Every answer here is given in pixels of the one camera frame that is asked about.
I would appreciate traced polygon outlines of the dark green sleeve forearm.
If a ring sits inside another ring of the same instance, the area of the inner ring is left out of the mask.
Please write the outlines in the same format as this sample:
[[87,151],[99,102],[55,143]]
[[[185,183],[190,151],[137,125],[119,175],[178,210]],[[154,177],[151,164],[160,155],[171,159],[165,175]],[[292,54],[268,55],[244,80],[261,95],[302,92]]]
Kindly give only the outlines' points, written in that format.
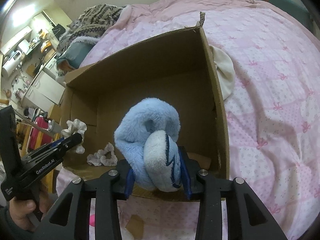
[[18,227],[12,220],[7,207],[1,206],[1,239],[30,240],[33,233]]

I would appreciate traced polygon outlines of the person's left hand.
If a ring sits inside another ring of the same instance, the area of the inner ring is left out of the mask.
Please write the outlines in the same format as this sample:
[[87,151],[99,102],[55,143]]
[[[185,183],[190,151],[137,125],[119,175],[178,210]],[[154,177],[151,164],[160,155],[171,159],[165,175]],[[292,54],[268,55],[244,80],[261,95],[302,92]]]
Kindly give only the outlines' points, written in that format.
[[[51,208],[53,202],[48,192],[40,191],[39,209],[44,217]],[[32,214],[37,208],[33,200],[17,200],[13,198],[9,202],[9,213],[13,222],[23,230],[34,232],[36,227],[29,219],[28,215]]]

